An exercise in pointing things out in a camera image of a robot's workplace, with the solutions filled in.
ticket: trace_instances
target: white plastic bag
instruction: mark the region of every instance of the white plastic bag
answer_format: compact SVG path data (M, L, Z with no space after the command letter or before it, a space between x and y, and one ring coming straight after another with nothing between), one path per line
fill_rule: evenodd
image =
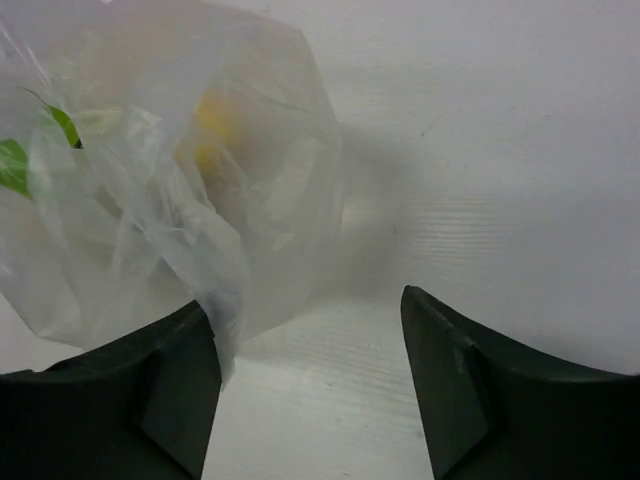
M0 187L0 290L36 334L84 348L195 297L228 378L243 335L303 305L339 229L339 134L304 37L137 0L36 60L3 23L0 141L24 148L28 192Z

